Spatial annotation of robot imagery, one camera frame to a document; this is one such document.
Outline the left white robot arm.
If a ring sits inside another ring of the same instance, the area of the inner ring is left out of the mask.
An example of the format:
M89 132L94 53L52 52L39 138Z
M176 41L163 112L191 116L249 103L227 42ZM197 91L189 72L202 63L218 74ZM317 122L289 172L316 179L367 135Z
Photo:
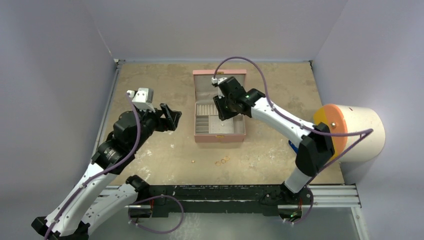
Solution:
M47 216L36 217L31 227L46 240L87 240L107 219L125 206L168 198L165 191L151 190L137 175L99 202L102 191L135 159L143 143L155 132L175 131L182 116L167 104L160 109L122 113L112 132L96 150L85 173L65 200Z

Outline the white cylinder orange lid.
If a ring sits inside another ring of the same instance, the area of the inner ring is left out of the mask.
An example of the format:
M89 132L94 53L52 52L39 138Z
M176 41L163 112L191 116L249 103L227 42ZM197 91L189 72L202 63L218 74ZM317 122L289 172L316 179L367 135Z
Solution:
M338 158L340 163L367 162L385 145L383 122L370 108L326 104L314 113L313 123L326 124L332 134L357 134L331 138L335 150L331 161Z

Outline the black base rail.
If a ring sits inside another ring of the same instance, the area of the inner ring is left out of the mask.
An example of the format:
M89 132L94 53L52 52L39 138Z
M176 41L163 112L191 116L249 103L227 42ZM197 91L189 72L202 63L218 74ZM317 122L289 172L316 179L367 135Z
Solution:
M150 185L128 213L132 219L167 218L170 213L261 214L298 220L314 197L308 187L285 194L281 184Z

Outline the pink jewelry box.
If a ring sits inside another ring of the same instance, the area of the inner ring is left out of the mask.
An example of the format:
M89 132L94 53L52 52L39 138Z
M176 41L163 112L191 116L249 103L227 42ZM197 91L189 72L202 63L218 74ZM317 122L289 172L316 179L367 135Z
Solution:
M245 119L242 115L220 120L213 97L218 89L212 86L213 69L192 72L195 107L194 141L196 143L241 143L246 137Z

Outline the blue stapler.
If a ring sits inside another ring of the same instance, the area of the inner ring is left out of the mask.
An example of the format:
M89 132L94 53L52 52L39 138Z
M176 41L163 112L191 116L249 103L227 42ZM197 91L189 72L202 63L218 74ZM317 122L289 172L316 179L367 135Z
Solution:
M291 149L297 154L298 153L298 147L296 147L295 144L290 140L288 140L288 144L291 147Z

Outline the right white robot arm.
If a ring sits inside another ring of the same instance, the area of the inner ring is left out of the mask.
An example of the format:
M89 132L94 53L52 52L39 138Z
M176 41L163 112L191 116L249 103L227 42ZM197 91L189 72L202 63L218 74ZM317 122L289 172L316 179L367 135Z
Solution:
M324 123L317 125L304 121L283 110L266 95L252 88L246 91L238 80L231 77L212 78L218 88L213 97L220 120L244 115L259 120L284 135L297 148L295 168L282 183L280 196L288 204L300 198L301 190L335 154L330 129Z

